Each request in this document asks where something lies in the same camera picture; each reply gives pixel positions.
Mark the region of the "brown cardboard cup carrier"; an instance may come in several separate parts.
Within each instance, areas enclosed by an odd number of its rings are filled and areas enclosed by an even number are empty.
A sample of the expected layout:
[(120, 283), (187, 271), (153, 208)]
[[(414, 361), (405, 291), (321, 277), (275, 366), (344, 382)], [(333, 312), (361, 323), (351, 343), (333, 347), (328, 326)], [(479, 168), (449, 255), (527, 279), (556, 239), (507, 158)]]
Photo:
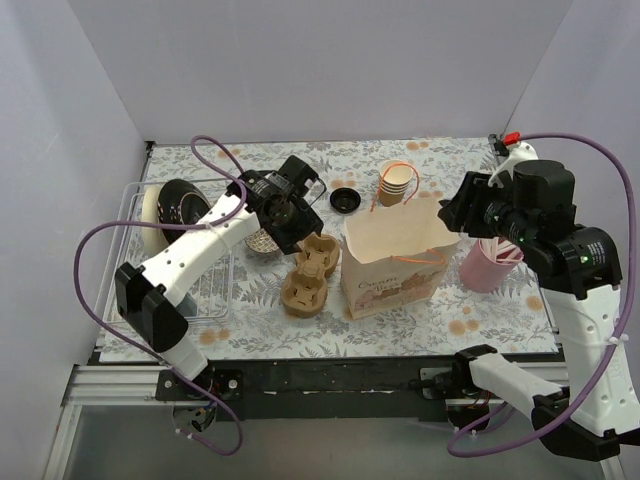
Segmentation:
[(312, 233), (297, 246), (295, 268), (281, 286), (281, 303), (287, 314), (310, 318), (324, 308), (328, 296), (328, 279), (336, 270), (341, 253), (337, 239)]

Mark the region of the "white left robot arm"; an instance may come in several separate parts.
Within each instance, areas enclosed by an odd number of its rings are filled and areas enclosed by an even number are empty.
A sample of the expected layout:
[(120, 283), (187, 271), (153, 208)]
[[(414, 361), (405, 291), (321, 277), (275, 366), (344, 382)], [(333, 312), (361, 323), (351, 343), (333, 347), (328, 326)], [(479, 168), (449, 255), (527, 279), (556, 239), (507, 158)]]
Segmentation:
[(188, 398), (205, 398), (213, 377), (207, 358), (188, 336), (179, 304), (209, 267), (259, 230), (286, 255), (299, 252), (310, 234), (321, 233), (323, 222), (305, 199), (319, 180), (296, 156), (269, 174), (247, 170), (179, 239), (138, 267), (124, 263), (116, 270), (118, 313), (177, 371), (178, 387)]

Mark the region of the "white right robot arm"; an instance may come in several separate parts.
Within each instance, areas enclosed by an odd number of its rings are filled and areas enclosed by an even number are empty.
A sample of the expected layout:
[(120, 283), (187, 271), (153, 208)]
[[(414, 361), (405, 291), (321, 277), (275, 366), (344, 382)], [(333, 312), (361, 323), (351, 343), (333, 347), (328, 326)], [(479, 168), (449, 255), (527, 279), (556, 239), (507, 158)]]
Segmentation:
[(469, 172), (439, 217), (453, 232), (502, 237), (538, 279), (557, 327), (569, 383), (522, 369), (488, 345), (456, 353), (454, 389), (487, 391), (526, 415), (551, 453), (598, 462), (639, 441), (639, 401), (619, 311), (621, 267), (612, 238), (575, 221), (575, 179), (552, 160), (518, 162), (497, 175)]

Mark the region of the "beige paper takeout bag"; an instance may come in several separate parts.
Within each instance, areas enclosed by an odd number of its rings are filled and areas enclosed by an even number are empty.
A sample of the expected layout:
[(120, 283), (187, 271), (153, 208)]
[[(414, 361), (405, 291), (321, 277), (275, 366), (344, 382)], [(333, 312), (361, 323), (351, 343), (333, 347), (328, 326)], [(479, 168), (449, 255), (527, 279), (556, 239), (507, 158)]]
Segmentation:
[(378, 181), (371, 205), (344, 222), (341, 285), (354, 319), (430, 299), (458, 250), (459, 235), (438, 218), (436, 199), (418, 195), (420, 175), (409, 165), (400, 203), (382, 206)]

